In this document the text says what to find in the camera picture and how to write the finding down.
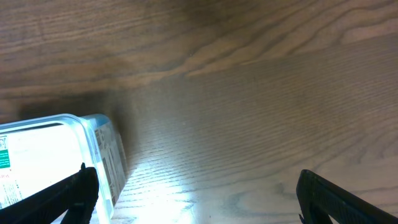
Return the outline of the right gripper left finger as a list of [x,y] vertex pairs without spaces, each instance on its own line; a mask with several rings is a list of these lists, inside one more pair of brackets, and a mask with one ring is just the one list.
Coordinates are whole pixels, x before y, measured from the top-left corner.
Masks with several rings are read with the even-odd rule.
[[94,167],[80,170],[13,205],[1,209],[1,223],[52,223],[63,215],[62,223],[87,224],[99,198],[99,180]]

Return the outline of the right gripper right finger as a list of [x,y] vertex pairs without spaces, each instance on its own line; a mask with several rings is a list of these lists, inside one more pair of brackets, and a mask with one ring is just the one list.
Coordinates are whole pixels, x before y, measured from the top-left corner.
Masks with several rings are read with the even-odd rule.
[[360,199],[318,174],[304,169],[300,173],[296,194],[304,224],[397,223],[397,217]]

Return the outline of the white green medicine box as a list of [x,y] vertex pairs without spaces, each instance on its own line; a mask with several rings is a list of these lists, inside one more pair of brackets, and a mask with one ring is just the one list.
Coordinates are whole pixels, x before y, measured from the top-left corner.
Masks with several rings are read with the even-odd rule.
[[65,125],[1,134],[1,208],[78,172],[83,158]]

